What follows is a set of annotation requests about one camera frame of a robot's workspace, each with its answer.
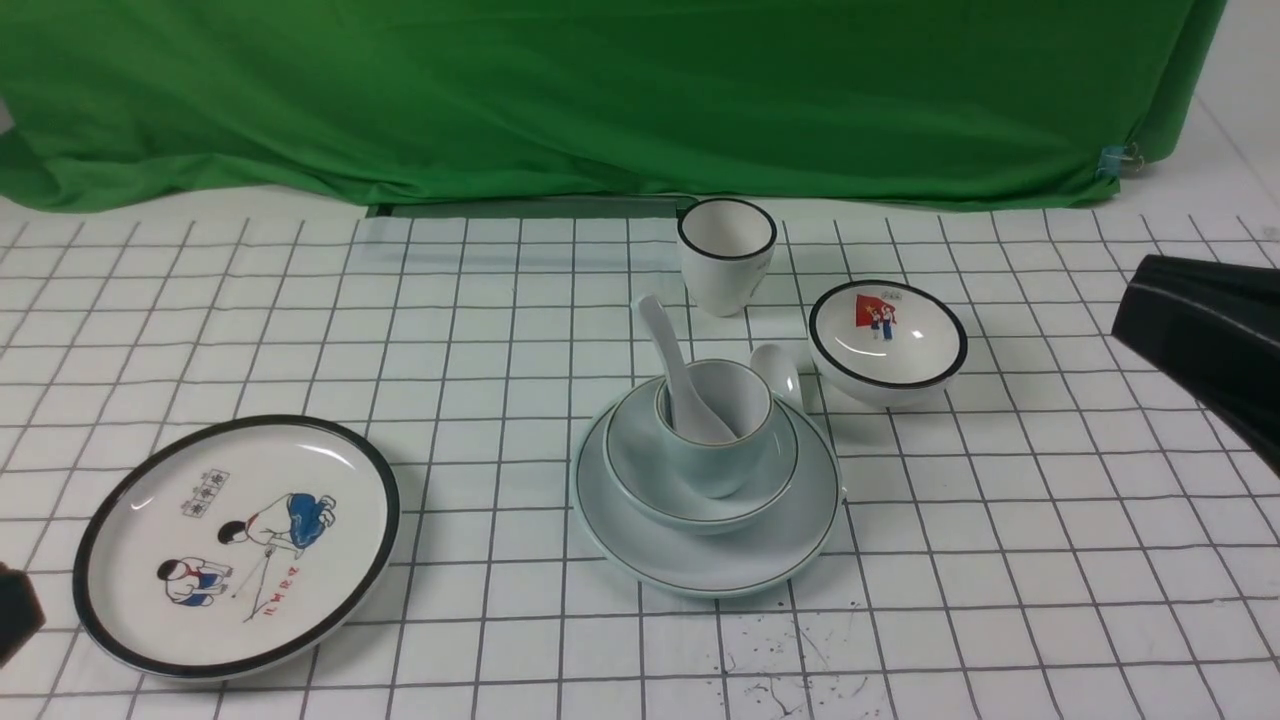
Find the green cloth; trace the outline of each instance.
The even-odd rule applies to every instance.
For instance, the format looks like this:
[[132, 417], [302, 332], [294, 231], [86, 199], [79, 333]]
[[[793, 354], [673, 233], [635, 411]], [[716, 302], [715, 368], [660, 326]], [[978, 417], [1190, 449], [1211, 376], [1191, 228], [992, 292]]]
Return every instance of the green cloth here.
[[1226, 0], [4, 0], [0, 193], [988, 209], [1172, 151]]

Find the white table surface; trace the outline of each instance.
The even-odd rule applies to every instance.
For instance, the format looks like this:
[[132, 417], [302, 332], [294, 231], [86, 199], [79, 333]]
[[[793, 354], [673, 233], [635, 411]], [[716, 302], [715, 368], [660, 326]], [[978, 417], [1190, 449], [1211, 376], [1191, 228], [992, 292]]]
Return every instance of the white table surface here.
[[[1146, 254], [1275, 266], [1274, 220], [873, 208], [783, 231], [748, 314], [714, 319], [687, 309], [672, 220], [0, 223], [0, 561], [49, 616], [0, 669], [0, 717], [1280, 712], [1280, 479], [1106, 337]], [[566, 460], [658, 372], [628, 300], [657, 292], [695, 357], [803, 357], [808, 304], [850, 274], [933, 292], [972, 345], [911, 413], [806, 378], [849, 489], [823, 557], [721, 603], [600, 560]], [[357, 618], [211, 688], [99, 651], [69, 588], [106, 492], [197, 428], [303, 411], [401, 479], [402, 537]]]

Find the saucer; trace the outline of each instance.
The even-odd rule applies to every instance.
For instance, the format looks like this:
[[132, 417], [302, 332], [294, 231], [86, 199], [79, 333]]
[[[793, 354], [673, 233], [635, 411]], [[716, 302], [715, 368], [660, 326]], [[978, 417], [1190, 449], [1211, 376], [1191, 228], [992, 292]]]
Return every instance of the saucer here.
[[660, 384], [659, 377], [632, 389], [604, 423], [605, 464], [636, 509], [677, 530], [712, 534], [746, 527], [782, 498], [799, 461], [799, 439], [786, 414], [774, 413], [764, 428], [771, 437], [760, 443], [763, 455], [753, 460], [745, 484], [713, 500], [692, 489], [664, 450], [654, 418]]
[[782, 498], [748, 528], [695, 536], [645, 518], [609, 477], [604, 421], [616, 406], [596, 415], [582, 434], [570, 497], [588, 537], [621, 569], [678, 594], [717, 598], [760, 592], [818, 556], [840, 510], [840, 466], [809, 418], [783, 407], [796, 429], [800, 460]]
[[223, 423], [129, 473], [90, 520], [72, 575], [84, 632], [145, 673], [221, 680], [320, 642], [390, 557], [390, 466], [342, 425]]

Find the cup rim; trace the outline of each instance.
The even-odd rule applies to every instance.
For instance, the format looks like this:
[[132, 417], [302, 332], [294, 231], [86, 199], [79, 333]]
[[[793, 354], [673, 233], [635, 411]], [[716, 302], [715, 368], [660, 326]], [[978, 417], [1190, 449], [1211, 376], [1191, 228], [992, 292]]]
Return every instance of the cup rim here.
[[[763, 215], [764, 219], [769, 223], [768, 242], [765, 242], [764, 246], [762, 246], [759, 250], [753, 250], [751, 252], [746, 252], [742, 255], [721, 255], [718, 252], [712, 252], [709, 250], [699, 247], [696, 243], [694, 243], [694, 241], [689, 240], [687, 234], [685, 234], [685, 219], [689, 218], [689, 215], [698, 208], [703, 205], [710, 205], [713, 202], [737, 202], [739, 205], [746, 205], [748, 208], [751, 208], [753, 210]], [[760, 208], [755, 202], [748, 202], [746, 200], [740, 200], [737, 197], [707, 197], [704, 200], [694, 202], [692, 205], [686, 208], [684, 213], [680, 214], [680, 222], [676, 223], [676, 232], [677, 234], [680, 234], [680, 242], [682, 242], [685, 247], [689, 247], [694, 252], [703, 255], [705, 258], [710, 258], [713, 260], [746, 260], [749, 258], [756, 258], [772, 250], [773, 246], [777, 245], [778, 242], [778, 224], [773, 222], [773, 215], [765, 213], [764, 208]]]
[[[841, 363], [840, 360], [837, 360], [836, 356], [832, 355], [829, 350], [827, 350], [826, 343], [823, 343], [822, 336], [818, 334], [818, 314], [822, 311], [822, 307], [827, 304], [828, 300], [831, 300], [832, 297], [835, 297], [840, 292], [844, 292], [846, 290], [855, 288], [855, 287], [869, 286], [869, 284], [883, 284], [883, 286], [896, 287], [899, 290], [905, 290], [908, 292], [911, 292], [914, 295], [918, 295], [918, 296], [923, 297], [924, 300], [928, 300], [929, 302], [937, 305], [938, 309], [942, 310], [942, 313], [947, 316], [947, 319], [951, 320], [951, 324], [955, 327], [956, 336], [960, 340], [959, 347], [956, 347], [955, 360], [951, 361], [951, 365], [948, 365], [947, 369], [942, 370], [941, 373], [938, 373], [938, 374], [936, 374], [936, 375], [933, 375], [932, 378], [928, 378], [928, 379], [914, 380], [914, 382], [910, 382], [910, 383], [895, 383], [895, 382], [876, 379], [876, 378], [873, 378], [870, 375], [864, 375], [863, 373], [859, 373], [859, 372], [854, 370], [852, 368], [847, 368], [847, 366], [845, 366], [844, 363]], [[927, 387], [933, 387], [937, 383], [940, 383], [940, 382], [950, 378], [951, 375], [956, 374], [957, 372], [960, 372], [960, 366], [964, 365], [965, 359], [969, 356], [969, 333], [965, 332], [964, 323], [960, 322], [960, 318], [955, 314], [955, 311], [952, 311], [950, 307], [947, 307], [947, 305], [945, 302], [942, 302], [937, 297], [929, 295], [928, 292], [924, 292], [923, 290], [920, 290], [918, 287], [911, 287], [911, 286], [909, 286], [906, 283], [900, 283], [900, 282], [895, 282], [895, 281], [861, 279], [861, 281], [851, 281], [851, 282], [837, 284], [836, 287], [833, 287], [833, 288], [828, 290], [827, 292], [824, 292], [822, 295], [822, 297], [819, 297], [818, 301], [813, 304], [813, 307], [809, 309], [809, 322], [806, 324], [808, 324], [808, 329], [809, 329], [809, 343], [813, 347], [818, 348], [818, 352], [822, 354], [822, 357], [828, 364], [831, 364], [831, 366], [833, 366], [837, 370], [840, 370], [841, 373], [844, 373], [844, 374], [854, 378], [855, 380], [860, 380], [860, 382], [864, 382], [867, 384], [876, 386], [876, 387], [882, 387], [882, 388], [887, 388], [887, 389], [922, 389], [922, 388], [927, 388]]]
[[[641, 506], [652, 510], [653, 512], [655, 512], [658, 515], [662, 515], [664, 518], [671, 518], [673, 520], [680, 520], [681, 523], [689, 523], [691, 525], [717, 527], [717, 525], [727, 525], [727, 524], [731, 524], [731, 523], [737, 523], [737, 521], [745, 520], [748, 518], [755, 516], [755, 515], [758, 515], [758, 514], [768, 510], [769, 507], [772, 507], [778, 501], [778, 498], [782, 497], [783, 493], [786, 493], [787, 489], [791, 488], [791, 484], [795, 482], [796, 470], [800, 469], [800, 432], [796, 429], [795, 421], [791, 420], [791, 416], [787, 415], [786, 413], [783, 413], [782, 416], [786, 420], [787, 429], [791, 430], [791, 437], [792, 437], [792, 441], [794, 441], [792, 442], [792, 447], [795, 448], [795, 452], [791, 456], [791, 468], [787, 470], [786, 478], [781, 483], [778, 483], [778, 489], [772, 496], [769, 496], [768, 500], [765, 500], [764, 502], [762, 502], [756, 507], [753, 507], [751, 510], [748, 510], [746, 512], [741, 512], [739, 515], [732, 515], [730, 518], [716, 518], [714, 520], [707, 520], [707, 519], [699, 519], [699, 518], [685, 518], [684, 515], [676, 515], [675, 512], [669, 512], [667, 510], [657, 507], [653, 503], [646, 502], [639, 495], [631, 492], [631, 488], [628, 488], [627, 484], [622, 480], [622, 475], [618, 473], [617, 466], [616, 466], [614, 460], [613, 460], [613, 452], [611, 452], [611, 450], [609, 450], [609, 436], [611, 436], [611, 433], [613, 430], [613, 420], [617, 419], [617, 416], [618, 416], [618, 413], [617, 413], [618, 409], [632, 395], [635, 395], [639, 389], [644, 388], [649, 383], [660, 383], [662, 380], [663, 380], [662, 377], [650, 378], [649, 380], [645, 380], [645, 382], [640, 383], [639, 386], [631, 388], [631, 391], [627, 392], [627, 395], [625, 395], [622, 397], [622, 400], [620, 400], [618, 404], [613, 406], [613, 410], [609, 411], [608, 418], [605, 418], [605, 420], [604, 420], [604, 437], [602, 438], [602, 441], [604, 443], [604, 447], [603, 447], [603, 450], [604, 450], [604, 464], [605, 464], [605, 466], [609, 470], [609, 478], [613, 480], [613, 484], [617, 486], [617, 488], [620, 491], [622, 491], [622, 495], [625, 495], [627, 497], [627, 500], [630, 500], [634, 503], [641, 505]], [[660, 392], [660, 388], [655, 389], [654, 395], [657, 396], [658, 392]], [[769, 404], [774, 405], [777, 402], [780, 402], [780, 401], [771, 395], [769, 396]], [[771, 407], [771, 414], [769, 414], [768, 418], [772, 418], [772, 407]], [[769, 424], [768, 418], [765, 419], [765, 424]]]
[[[748, 373], [751, 373], [753, 375], [755, 375], [755, 379], [760, 380], [760, 387], [764, 388], [764, 395], [765, 395], [765, 397], [769, 401], [769, 411], [765, 413], [764, 419], [760, 420], [760, 424], [756, 425], [756, 428], [754, 430], [751, 430], [750, 433], [748, 433], [748, 434], [745, 434], [745, 436], [742, 436], [740, 438], [735, 438], [735, 439], [732, 439], [730, 442], [698, 442], [698, 441], [689, 439], [685, 436], [677, 433], [676, 428], [671, 427], [671, 423], [667, 420], [667, 418], [664, 418], [662, 415], [662, 411], [660, 411], [662, 393], [667, 388], [667, 378], [666, 378], [666, 375], [657, 375], [657, 377], [653, 378], [654, 380], [658, 382], [658, 389], [653, 393], [653, 414], [657, 415], [658, 424], [662, 427], [663, 430], [666, 430], [672, 437], [675, 437], [677, 441], [680, 441], [680, 442], [682, 442], [685, 445], [690, 445], [692, 447], [705, 447], [705, 448], [733, 447], [735, 445], [744, 443], [744, 442], [754, 438], [755, 436], [758, 436], [773, 420], [773, 391], [769, 389], [769, 383], [767, 383], [764, 380], [764, 378], [760, 377], [759, 373], [756, 373], [750, 366], [744, 365], [744, 364], [741, 364], [741, 363], [739, 363], [736, 360], [728, 360], [726, 357], [708, 357], [705, 360], [694, 360], [692, 363], [689, 364], [689, 366], [691, 368], [694, 365], [705, 365], [705, 364], [712, 364], [712, 363], [716, 363], [716, 364], [727, 363], [727, 364], [731, 364], [731, 365], [737, 365], [739, 368], [742, 368]], [[640, 386], [636, 386], [635, 388], [632, 388], [632, 392], [635, 392], [635, 389], [639, 389], [640, 387], [644, 387], [644, 383], [641, 383]]]

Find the white spoon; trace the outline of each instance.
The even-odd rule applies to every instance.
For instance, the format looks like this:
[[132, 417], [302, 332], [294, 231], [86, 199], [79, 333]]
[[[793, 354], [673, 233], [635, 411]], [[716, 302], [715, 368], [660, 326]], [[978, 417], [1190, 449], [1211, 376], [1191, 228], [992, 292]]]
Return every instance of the white spoon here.
[[694, 380], [685, 366], [685, 356], [680, 354], [676, 331], [662, 302], [652, 295], [636, 301], [635, 309], [640, 320], [649, 329], [649, 337], [658, 347], [662, 366], [667, 370], [667, 392], [671, 397], [671, 424], [685, 439], [703, 445], [733, 442], [737, 436], [721, 420], [694, 388]]
[[751, 369], [764, 378], [776, 395], [804, 413], [804, 391], [800, 389], [800, 370], [781, 345], [765, 343], [751, 352]]

